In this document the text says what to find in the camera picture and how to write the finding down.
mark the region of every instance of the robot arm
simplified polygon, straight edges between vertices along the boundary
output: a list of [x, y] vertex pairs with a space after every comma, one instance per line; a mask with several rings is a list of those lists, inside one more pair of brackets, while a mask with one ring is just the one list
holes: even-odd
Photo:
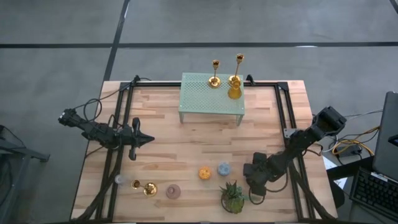
[[136, 160], [136, 147], [153, 141], [155, 138], [140, 131], [139, 118], [132, 120], [132, 128], [125, 125], [120, 131], [115, 130], [105, 123], [87, 121], [77, 115], [75, 109], [65, 109], [58, 119], [64, 126], [78, 127], [82, 136], [90, 141], [98, 141], [107, 149], [117, 149], [120, 146], [131, 146], [129, 157]]
[[251, 193], [265, 196], [267, 181], [274, 182], [286, 173], [290, 162], [307, 147], [325, 136], [338, 134], [345, 126], [346, 119], [331, 106], [324, 108], [312, 120], [306, 130], [295, 131], [284, 151], [267, 158], [263, 153], [255, 152], [252, 164], [245, 164], [243, 175], [251, 188]]

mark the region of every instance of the gold candle holder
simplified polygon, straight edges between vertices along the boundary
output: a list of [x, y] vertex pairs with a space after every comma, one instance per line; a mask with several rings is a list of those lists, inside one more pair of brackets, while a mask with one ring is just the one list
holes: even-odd
[[131, 182], [131, 187], [138, 189], [140, 187], [144, 188], [144, 195], [147, 197], [153, 197], [157, 193], [157, 186], [155, 183], [149, 182], [145, 186], [142, 186], [139, 180], [133, 180]]
[[221, 85], [221, 80], [216, 76], [216, 71], [218, 66], [220, 65], [219, 60], [213, 60], [213, 68], [214, 68], [214, 76], [209, 78], [208, 84], [212, 88], [218, 88]]
[[244, 59], [244, 55], [243, 55], [243, 54], [237, 54], [237, 55], [236, 55], [236, 63], [237, 63], [237, 66], [236, 66], [235, 75], [231, 75], [231, 76], [228, 78], [228, 84], [229, 84], [230, 86], [232, 86], [232, 84], [233, 84], [233, 82], [234, 82], [235, 80], [239, 80], [239, 82], [241, 81], [241, 78], [239, 78], [239, 77], [237, 76], [237, 74], [238, 74], [239, 64], [243, 61], [243, 59]]
[[242, 90], [241, 90], [241, 81], [240, 80], [234, 80], [232, 82], [231, 88], [228, 90], [228, 96], [233, 99], [237, 100], [242, 96]]

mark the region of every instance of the wooden table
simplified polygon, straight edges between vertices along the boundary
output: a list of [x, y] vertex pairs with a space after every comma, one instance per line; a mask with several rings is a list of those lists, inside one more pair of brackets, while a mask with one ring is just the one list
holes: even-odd
[[[288, 81], [298, 128], [310, 126], [312, 112], [304, 82]], [[101, 92], [104, 97], [117, 90], [120, 82], [105, 82]], [[271, 87], [245, 88], [244, 116], [236, 127], [235, 116], [212, 114], [187, 114], [186, 122], [178, 118], [179, 87], [134, 87], [129, 124], [133, 117], [141, 120], [141, 131], [154, 136], [152, 141], [137, 149], [137, 160], [128, 158], [124, 151], [121, 174], [132, 181], [154, 182], [159, 188], [155, 197], [147, 198], [142, 190], [119, 186], [114, 222], [276, 222], [296, 221], [295, 206], [290, 184], [279, 193], [267, 193], [261, 205], [247, 201], [243, 212], [237, 215], [223, 210], [221, 192], [226, 181], [238, 181], [247, 194], [249, 186], [244, 181], [243, 164], [251, 162], [254, 152], [268, 155], [283, 149], [284, 143], [276, 105], [275, 91]], [[114, 113], [117, 95], [103, 100], [103, 112], [97, 119], [106, 123]], [[99, 146], [90, 142], [88, 151]], [[98, 193], [103, 175], [106, 150], [100, 150], [85, 160], [73, 206], [72, 218], [78, 217]], [[229, 162], [231, 173], [226, 177], [217, 174], [220, 162]], [[336, 216], [328, 177], [323, 159], [312, 153], [305, 155], [310, 188], [329, 213]], [[213, 171], [210, 180], [200, 180], [198, 170], [209, 166]], [[284, 185], [282, 177], [267, 183], [269, 189]], [[170, 184], [181, 187], [177, 200], [166, 197]], [[300, 192], [303, 209], [305, 199]]]

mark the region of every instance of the small white object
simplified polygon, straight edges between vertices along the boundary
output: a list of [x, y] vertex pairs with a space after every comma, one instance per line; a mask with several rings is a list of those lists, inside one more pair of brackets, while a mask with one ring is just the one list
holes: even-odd
[[[323, 163], [325, 164], [326, 170], [337, 166], [336, 164], [334, 164], [332, 161], [330, 161], [325, 156], [322, 156], [322, 157], [323, 157]], [[339, 188], [344, 190], [344, 185], [346, 184], [346, 181], [347, 181], [347, 177], [335, 180], [335, 183], [339, 186]]]
[[122, 185], [122, 184], [125, 184], [126, 183], [126, 179], [122, 176], [122, 175], [117, 175], [115, 178], [114, 178], [114, 182], [115, 183], [117, 183], [117, 184], [119, 184], [119, 185]]
[[376, 177], [376, 178], [378, 178], [378, 179], [381, 179], [381, 180], [383, 180], [383, 181], [388, 181], [388, 179], [387, 178], [385, 178], [385, 177], [383, 177], [383, 176], [381, 176], [381, 175], [379, 175], [379, 174], [377, 174], [377, 173], [375, 173], [375, 172], [371, 172], [371, 175], [373, 176], [373, 177]]

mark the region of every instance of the concrete floor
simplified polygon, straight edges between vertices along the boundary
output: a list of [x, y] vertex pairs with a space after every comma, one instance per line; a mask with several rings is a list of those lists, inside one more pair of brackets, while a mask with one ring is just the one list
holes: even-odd
[[[122, 4], [0, 0], [0, 44], [111, 43]], [[121, 42], [398, 41], [397, 21], [387, 0], [140, 0], [129, 5]], [[0, 123], [27, 146], [51, 153], [48, 163], [30, 165], [19, 221], [68, 220], [87, 141], [57, 118], [63, 109], [98, 97], [109, 52], [0, 49]], [[215, 58], [220, 73], [233, 73], [236, 53], [245, 54], [241, 73], [257, 80], [305, 80], [314, 113], [328, 105], [344, 115], [376, 110], [385, 92], [398, 91], [398, 47], [119, 49], [111, 80], [179, 80], [182, 72], [211, 72]], [[377, 126], [380, 116], [354, 119], [342, 135]], [[350, 206], [338, 210], [342, 220]], [[351, 218], [377, 223], [360, 208]]]

